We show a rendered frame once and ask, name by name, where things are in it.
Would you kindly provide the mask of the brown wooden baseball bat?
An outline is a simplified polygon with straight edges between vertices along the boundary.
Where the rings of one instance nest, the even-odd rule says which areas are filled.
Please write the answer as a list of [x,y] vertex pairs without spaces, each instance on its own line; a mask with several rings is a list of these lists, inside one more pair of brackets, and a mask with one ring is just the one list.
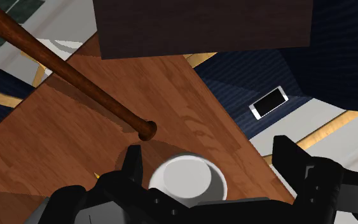
[[5,41],[31,56],[72,86],[82,91],[89,98],[98,102],[125,123],[129,124],[129,126],[139,133],[140,140],[149,141],[155,136],[157,131],[155,122],[145,121],[124,107],[124,105],[38,41],[2,9],[0,9],[0,38],[3,38]]

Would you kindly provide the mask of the white smartphone with black screen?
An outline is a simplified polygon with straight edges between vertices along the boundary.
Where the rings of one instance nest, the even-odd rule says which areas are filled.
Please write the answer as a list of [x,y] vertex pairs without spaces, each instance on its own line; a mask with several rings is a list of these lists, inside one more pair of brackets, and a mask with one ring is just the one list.
[[289,100],[281,86],[277,86],[260,99],[249,105],[249,109],[257,120],[266,116]]

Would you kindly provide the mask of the dark brown robot stand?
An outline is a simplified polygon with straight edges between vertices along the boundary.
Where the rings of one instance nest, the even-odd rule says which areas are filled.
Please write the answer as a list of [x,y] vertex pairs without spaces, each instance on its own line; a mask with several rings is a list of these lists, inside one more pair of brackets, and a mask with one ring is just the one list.
[[103,59],[308,46],[313,0],[93,0]]

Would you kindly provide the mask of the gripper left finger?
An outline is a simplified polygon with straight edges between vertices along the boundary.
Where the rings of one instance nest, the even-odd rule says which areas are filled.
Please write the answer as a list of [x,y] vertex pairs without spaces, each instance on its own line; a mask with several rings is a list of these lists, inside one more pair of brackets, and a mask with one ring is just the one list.
[[142,178],[141,146],[130,145],[120,170],[101,175],[90,190],[55,190],[24,224],[185,224],[188,208],[156,188],[143,188]]

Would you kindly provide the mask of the white cup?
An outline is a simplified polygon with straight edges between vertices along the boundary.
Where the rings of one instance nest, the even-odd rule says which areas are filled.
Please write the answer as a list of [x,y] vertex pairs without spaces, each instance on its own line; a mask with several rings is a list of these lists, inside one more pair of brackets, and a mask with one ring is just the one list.
[[148,188],[156,188],[186,207],[226,200],[228,185],[222,171],[196,154],[176,155],[160,165]]

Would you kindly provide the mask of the brown wooden table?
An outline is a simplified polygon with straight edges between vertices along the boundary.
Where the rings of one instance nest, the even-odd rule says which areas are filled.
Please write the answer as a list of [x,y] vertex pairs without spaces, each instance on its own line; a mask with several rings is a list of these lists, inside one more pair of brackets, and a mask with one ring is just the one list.
[[24,224],[67,185],[89,189],[93,173],[122,166],[140,144],[144,185],[179,153],[196,153],[224,174],[228,198],[294,198],[182,55],[103,60],[93,35],[68,62],[137,116],[157,124],[152,140],[56,74],[0,123],[0,224]]

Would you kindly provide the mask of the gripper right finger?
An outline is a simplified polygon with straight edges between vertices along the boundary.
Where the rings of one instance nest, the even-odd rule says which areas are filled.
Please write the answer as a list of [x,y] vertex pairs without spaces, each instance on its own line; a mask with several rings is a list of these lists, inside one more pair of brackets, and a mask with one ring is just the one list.
[[285,135],[273,138],[272,165],[297,196],[304,224],[334,224],[338,211],[358,221],[358,171],[325,157],[313,157]]

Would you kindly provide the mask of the dark blue striped sofa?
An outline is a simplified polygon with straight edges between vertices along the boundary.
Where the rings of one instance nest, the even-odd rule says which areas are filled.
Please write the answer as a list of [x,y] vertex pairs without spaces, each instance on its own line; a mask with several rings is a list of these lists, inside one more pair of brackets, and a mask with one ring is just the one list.
[[[221,52],[195,72],[249,138],[311,99],[358,111],[358,0],[314,0],[306,47]],[[277,86],[289,100],[257,120],[249,105]]]

